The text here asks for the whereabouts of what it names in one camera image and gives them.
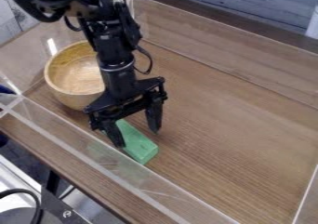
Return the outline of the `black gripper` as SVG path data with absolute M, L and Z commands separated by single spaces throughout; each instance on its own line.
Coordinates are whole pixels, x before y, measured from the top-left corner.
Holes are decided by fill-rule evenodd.
M 115 121 L 146 111 L 150 130 L 157 133 L 162 128 L 163 104 L 169 98 L 166 79 L 138 80 L 134 61 L 116 65 L 100 62 L 98 65 L 106 90 L 84 112 L 90 115 L 92 129 L 102 129 L 114 145 L 123 148 L 126 142 Z

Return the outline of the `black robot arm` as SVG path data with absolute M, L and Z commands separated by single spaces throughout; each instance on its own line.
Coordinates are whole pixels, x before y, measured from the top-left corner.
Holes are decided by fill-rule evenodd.
M 169 99 L 162 76 L 139 80 L 134 51 L 146 53 L 139 45 L 141 25 L 133 18 L 127 0 L 14 0 L 28 15 L 40 22 L 68 21 L 82 32 L 96 52 L 98 67 L 104 83 L 99 98 L 84 108 L 90 125 L 106 133 L 116 147 L 126 141 L 116 121 L 143 111 L 150 130 L 162 127 L 163 104 Z

